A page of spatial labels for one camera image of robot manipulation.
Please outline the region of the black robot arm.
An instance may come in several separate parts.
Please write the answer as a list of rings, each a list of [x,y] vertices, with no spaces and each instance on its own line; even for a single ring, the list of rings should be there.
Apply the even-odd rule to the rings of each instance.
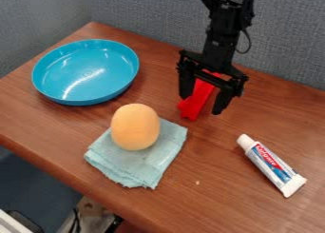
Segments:
[[[201,53],[181,50],[177,64],[180,74],[178,105],[181,115],[195,121],[203,111],[213,89],[220,88],[213,104],[213,115],[219,115],[235,97],[244,92],[249,80],[233,66],[235,53],[247,53],[237,48],[240,33],[249,37],[247,28],[255,18],[255,0],[201,0],[211,11],[208,38]]]

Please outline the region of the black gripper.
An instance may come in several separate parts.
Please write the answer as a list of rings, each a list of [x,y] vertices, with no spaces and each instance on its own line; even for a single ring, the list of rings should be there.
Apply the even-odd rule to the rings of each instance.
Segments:
[[[248,75],[233,66],[239,38],[239,31],[235,34],[221,34],[209,29],[204,51],[180,51],[180,96],[186,99],[193,94],[196,79],[219,87],[221,90],[213,105],[213,115],[221,114],[233,97],[243,95],[249,80]]]

